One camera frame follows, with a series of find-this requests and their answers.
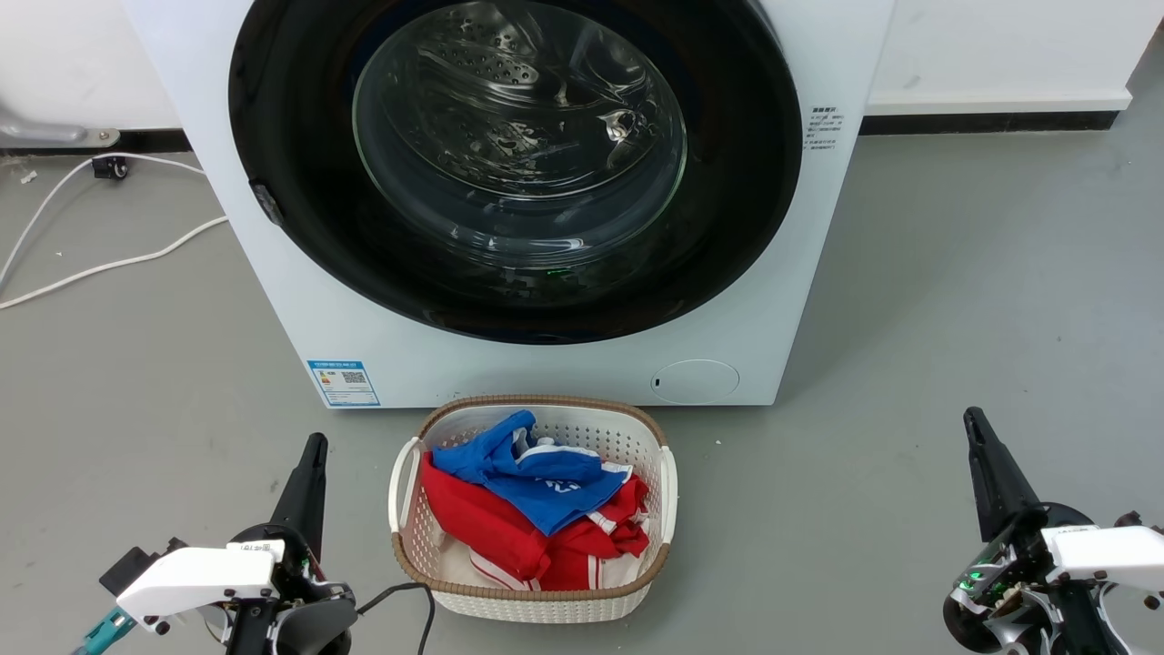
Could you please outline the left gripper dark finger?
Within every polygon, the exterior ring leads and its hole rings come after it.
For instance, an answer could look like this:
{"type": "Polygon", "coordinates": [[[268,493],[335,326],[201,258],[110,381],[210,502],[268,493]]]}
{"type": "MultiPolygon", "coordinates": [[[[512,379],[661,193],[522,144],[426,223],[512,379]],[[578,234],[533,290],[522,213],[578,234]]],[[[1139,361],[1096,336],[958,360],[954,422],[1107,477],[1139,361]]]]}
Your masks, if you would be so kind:
{"type": "Polygon", "coordinates": [[[324,434],[311,434],[298,467],[303,490],[301,532],[315,556],[322,556],[327,455],[327,437],[324,434]]]}
{"type": "Polygon", "coordinates": [[[300,487],[301,474],[299,472],[299,461],[298,464],[292,469],[290,477],[288,477],[286,484],[283,487],[281,498],[276,503],[276,508],[274,510],[274,517],[271,517],[271,522],[274,525],[282,525],[290,527],[291,529],[298,531],[300,535],[301,532],[301,510],[303,510],[303,490],[300,487]]]}

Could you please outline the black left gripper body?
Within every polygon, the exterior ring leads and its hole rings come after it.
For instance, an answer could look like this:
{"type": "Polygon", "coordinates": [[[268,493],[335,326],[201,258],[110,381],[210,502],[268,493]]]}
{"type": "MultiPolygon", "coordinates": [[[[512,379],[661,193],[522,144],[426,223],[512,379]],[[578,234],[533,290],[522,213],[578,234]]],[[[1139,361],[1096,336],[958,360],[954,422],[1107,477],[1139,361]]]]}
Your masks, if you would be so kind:
{"type": "Polygon", "coordinates": [[[322,572],[320,525],[257,525],[228,546],[268,547],[274,558],[255,591],[227,593],[221,633],[226,654],[350,652],[355,597],[348,585],[322,572]]]}

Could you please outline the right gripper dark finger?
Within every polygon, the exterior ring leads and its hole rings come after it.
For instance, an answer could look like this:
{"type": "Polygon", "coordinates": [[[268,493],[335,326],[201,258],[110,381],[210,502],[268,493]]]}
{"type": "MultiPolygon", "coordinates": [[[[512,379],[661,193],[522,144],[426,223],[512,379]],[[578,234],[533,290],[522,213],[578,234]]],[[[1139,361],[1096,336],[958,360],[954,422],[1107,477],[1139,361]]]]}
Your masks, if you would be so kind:
{"type": "Polygon", "coordinates": [[[1013,457],[1009,448],[1000,440],[1000,455],[998,464],[994,467],[995,480],[998,480],[998,528],[1002,532],[1010,520],[1021,511],[1039,505],[1039,498],[1027,480],[1018,462],[1013,457]]]}
{"type": "Polygon", "coordinates": [[[998,480],[994,467],[1000,455],[1000,440],[984,410],[968,408],[964,413],[964,429],[968,440],[968,471],[974,492],[978,532],[982,542],[998,536],[998,480]]]}

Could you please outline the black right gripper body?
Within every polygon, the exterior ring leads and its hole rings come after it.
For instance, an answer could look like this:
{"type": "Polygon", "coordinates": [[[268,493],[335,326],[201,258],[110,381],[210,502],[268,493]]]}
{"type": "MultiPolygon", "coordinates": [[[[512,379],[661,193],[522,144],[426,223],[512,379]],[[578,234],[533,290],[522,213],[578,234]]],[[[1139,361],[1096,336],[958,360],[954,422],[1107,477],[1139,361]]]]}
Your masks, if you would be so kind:
{"type": "Polygon", "coordinates": [[[1161,608],[1163,537],[1131,511],[1101,527],[1065,505],[1023,510],[943,601],[947,633],[978,654],[1130,654],[1110,620],[1117,588],[1161,608]]]}

